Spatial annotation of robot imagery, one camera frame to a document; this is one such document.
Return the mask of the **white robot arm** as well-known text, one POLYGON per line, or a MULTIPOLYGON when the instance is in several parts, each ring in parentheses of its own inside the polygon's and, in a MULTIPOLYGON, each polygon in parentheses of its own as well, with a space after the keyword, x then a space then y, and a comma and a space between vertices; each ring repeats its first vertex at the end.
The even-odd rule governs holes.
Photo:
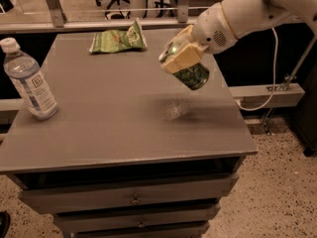
POLYGON ((220 54, 244 36, 289 23, 297 17, 317 35, 317 0, 223 0, 203 11, 164 47, 160 66, 176 73, 220 54))

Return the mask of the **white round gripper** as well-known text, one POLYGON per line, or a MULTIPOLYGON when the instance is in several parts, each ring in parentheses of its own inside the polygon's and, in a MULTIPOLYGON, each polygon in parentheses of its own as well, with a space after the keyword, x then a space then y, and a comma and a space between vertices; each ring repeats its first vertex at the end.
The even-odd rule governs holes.
POLYGON ((159 55, 160 66, 174 74, 199 63, 206 50, 220 54, 237 41, 222 4, 216 3, 198 16, 194 27, 187 26, 167 42, 159 55))

